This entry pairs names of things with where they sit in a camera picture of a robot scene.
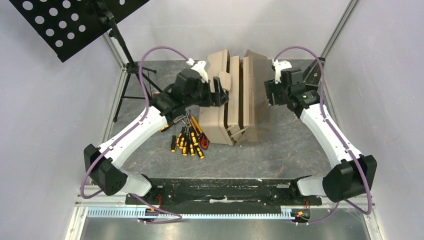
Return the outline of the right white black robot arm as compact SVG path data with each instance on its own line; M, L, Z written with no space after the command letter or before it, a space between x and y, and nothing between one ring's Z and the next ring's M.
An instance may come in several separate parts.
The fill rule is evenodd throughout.
M293 180L289 199L302 204L309 196L327 197L334 203L362 194L370 197L376 159L363 155L348 141L321 103L317 90L304 83L301 69L277 71L275 79L266 81L264 86L270 105L287 106L313 133L332 167L324 177L304 176Z

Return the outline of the beige plastic tool box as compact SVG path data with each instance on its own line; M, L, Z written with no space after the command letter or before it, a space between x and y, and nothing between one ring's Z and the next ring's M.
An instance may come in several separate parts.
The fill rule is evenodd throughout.
M224 49L207 56L210 77L218 77L229 101L201 107L198 123L213 144L257 143L271 129L271 110L264 83L270 78L269 59L247 50L243 57Z

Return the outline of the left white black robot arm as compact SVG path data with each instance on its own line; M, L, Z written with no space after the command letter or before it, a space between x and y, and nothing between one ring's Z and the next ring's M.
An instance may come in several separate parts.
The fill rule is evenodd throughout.
M120 191L136 194L144 204L152 204L157 191L146 176L125 173L121 168L129 156L152 135L183 115L187 107L220 107L229 101L229 74L219 72L207 82L200 73L184 69L151 99L147 108L117 135L96 147L89 144L83 150L85 170L100 188L112 196Z

